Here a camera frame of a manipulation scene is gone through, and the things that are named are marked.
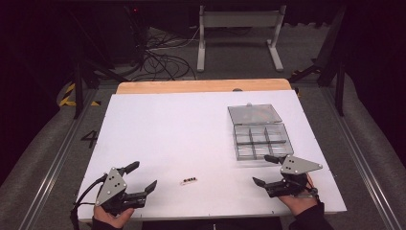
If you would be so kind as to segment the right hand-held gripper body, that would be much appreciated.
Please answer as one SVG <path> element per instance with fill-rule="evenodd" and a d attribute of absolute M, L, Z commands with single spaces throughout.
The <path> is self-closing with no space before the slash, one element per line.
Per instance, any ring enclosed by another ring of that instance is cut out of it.
<path fill-rule="evenodd" d="M 304 189 L 307 189 L 313 196 L 317 196 L 318 189 L 310 185 L 307 174 L 322 168 L 321 164 L 293 155 L 286 155 L 280 169 L 282 180 L 266 183 L 264 189 L 270 197 L 297 196 Z"/>

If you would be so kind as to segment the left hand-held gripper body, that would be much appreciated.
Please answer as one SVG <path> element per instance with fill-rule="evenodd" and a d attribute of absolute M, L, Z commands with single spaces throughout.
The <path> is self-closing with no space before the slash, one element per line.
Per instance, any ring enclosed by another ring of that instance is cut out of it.
<path fill-rule="evenodd" d="M 127 194 L 127 184 L 117 168 L 112 168 L 106 176 L 100 191 L 98 192 L 95 205 L 101 206 L 105 212 L 117 216 L 128 208 L 144 208 L 147 202 L 145 191 L 135 194 Z"/>

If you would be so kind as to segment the clear plastic compartment box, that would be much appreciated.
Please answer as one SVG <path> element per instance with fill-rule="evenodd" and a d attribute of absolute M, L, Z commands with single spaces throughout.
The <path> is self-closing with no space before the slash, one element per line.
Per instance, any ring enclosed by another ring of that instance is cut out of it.
<path fill-rule="evenodd" d="M 237 160 L 261 160 L 265 155 L 285 157 L 292 148 L 282 118 L 272 104 L 228 107 Z"/>

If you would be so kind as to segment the person's left hand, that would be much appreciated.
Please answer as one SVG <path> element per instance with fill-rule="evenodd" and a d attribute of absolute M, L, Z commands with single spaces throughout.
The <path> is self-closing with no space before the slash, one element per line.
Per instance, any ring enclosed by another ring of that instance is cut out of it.
<path fill-rule="evenodd" d="M 119 224 L 125 226 L 129 222 L 133 213 L 134 209 L 128 208 L 125 211 L 123 211 L 119 216 L 115 217 L 105 212 L 101 206 L 95 206 L 93 217 L 96 217 L 97 219 L 115 219 Z"/>

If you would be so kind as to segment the person's right hand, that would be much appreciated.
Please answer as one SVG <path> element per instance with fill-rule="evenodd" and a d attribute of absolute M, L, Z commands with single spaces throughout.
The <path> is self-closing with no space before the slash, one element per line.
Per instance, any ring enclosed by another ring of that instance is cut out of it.
<path fill-rule="evenodd" d="M 312 195 L 307 189 L 304 189 L 298 195 L 279 196 L 279 200 L 287 206 L 293 216 L 297 216 L 318 204 L 318 198 Z"/>

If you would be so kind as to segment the white board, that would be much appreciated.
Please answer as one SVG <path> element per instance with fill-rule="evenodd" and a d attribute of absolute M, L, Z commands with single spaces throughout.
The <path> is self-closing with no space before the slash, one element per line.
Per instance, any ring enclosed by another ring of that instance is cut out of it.
<path fill-rule="evenodd" d="M 88 187 L 111 168 L 135 161 L 140 166 L 125 176 L 131 193 L 153 181 L 155 190 L 137 220 L 271 217 L 288 209 L 258 187 L 253 177 L 281 180 L 279 167 L 266 161 L 236 159 L 232 105 L 272 104 L 285 124 L 296 156 L 323 166 L 311 177 L 329 213 L 347 207 L 327 161 L 292 90 L 115 94 L 81 182 L 86 194 L 79 218 L 92 216 L 97 193 Z"/>

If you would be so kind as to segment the yellow black hazard tape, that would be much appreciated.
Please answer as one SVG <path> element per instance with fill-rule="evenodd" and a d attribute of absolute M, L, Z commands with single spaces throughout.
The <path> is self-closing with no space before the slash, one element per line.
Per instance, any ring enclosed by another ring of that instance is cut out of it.
<path fill-rule="evenodd" d="M 75 101 L 71 101 L 70 97 L 75 90 L 76 85 L 71 82 L 70 85 L 67 87 L 59 105 L 60 106 L 76 106 L 77 103 Z"/>

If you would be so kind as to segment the black tripod stand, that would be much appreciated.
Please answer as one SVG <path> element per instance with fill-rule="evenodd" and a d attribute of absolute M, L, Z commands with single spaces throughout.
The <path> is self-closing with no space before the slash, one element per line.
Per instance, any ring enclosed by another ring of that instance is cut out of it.
<path fill-rule="evenodd" d="M 63 42 L 74 64 L 77 119 L 84 109 L 83 85 L 97 88 L 100 84 L 95 71 L 116 82 L 125 82 L 125 78 L 112 71 L 113 64 L 92 10 L 86 7 L 64 7 L 60 10 Z"/>

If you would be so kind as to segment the wooden table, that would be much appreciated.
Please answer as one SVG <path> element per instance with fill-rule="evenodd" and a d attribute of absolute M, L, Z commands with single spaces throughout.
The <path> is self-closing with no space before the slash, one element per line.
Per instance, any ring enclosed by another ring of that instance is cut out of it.
<path fill-rule="evenodd" d="M 169 80 L 122 82 L 117 94 L 168 94 L 191 92 L 232 92 L 290 90 L 291 85 L 285 79 L 253 80 Z"/>

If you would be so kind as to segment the black metal stand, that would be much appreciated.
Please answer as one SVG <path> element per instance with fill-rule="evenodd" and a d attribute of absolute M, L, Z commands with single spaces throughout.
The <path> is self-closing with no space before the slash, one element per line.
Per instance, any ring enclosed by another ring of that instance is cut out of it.
<path fill-rule="evenodd" d="M 303 71 L 294 71 L 288 79 L 290 83 L 299 81 L 311 73 L 320 72 L 317 83 L 319 86 L 329 86 L 334 78 L 335 85 L 335 100 L 334 105 L 340 116 L 344 115 L 343 97 L 344 97 L 344 82 L 345 82 L 345 66 L 342 61 L 334 54 L 337 37 L 340 32 L 341 24 L 347 7 L 342 6 L 336 13 L 332 24 L 327 32 L 326 39 L 318 56 L 313 60 L 313 64 Z"/>

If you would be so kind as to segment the dark equipment with red light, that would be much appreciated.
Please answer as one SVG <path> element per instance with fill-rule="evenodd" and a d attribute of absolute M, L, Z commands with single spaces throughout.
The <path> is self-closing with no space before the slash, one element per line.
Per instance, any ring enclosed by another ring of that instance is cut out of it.
<path fill-rule="evenodd" d="M 148 25 L 138 7 L 124 6 L 124 11 L 134 42 L 134 64 L 136 69 L 141 71 L 145 63 Z"/>

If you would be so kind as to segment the white metal stand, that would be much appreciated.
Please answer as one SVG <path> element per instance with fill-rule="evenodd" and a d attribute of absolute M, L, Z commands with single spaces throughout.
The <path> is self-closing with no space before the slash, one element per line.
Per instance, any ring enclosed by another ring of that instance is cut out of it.
<path fill-rule="evenodd" d="M 277 51 L 277 42 L 284 20 L 286 6 L 280 6 L 272 11 L 206 11 L 204 6 L 199 8 L 199 45 L 196 70 L 205 70 L 206 41 L 205 30 L 208 28 L 273 28 L 273 35 L 266 40 L 269 53 L 277 72 L 283 70 L 282 61 Z"/>

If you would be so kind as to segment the aluminium floor rail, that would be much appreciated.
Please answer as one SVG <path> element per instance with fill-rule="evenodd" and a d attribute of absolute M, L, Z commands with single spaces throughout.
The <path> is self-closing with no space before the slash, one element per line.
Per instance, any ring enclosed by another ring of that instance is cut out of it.
<path fill-rule="evenodd" d="M 398 218 L 395 216 L 393 208 L 388 202 L 388 199 L 384 195 L 380 184 L 373 174 L 372 169 L 363 154 L 363 151 L 360 149 L 353 134 L 351 133 L 349 125 L 347 124 L 345 118 L 338 113 L 332 93 L 329 89 L 324 87 L 321 88 L 321 92 L 326 99 L 330 110 L 338 123 L 338 126 L 340 127 L 342 135 L 350 148 L 351 158 L 387 230 L 403 230 Z"/>
<path fill-rule="evenodd" d="M 83 108 L 81 109 L 78 117 L 72 120 L 61 146 L 56 152 L 54 160 L 46 175 L 42 179 L 40 187 L 35 194 L 34 200 L 31 203 L 31 206 L 23 218 L 20 226 L 18 227 L 18 230 L 32 230 L 36 224 L 38 216 L 41 213 L 52 189 L 54 188 L 60 171 L 64 165 L 64 162 L 66 161 L 67 155 L 72 146 L 72 142 L 80 127 L 83 117 L 90 107 L 96 93 L 96 89 L 88 89 L 84 94 Z"/>

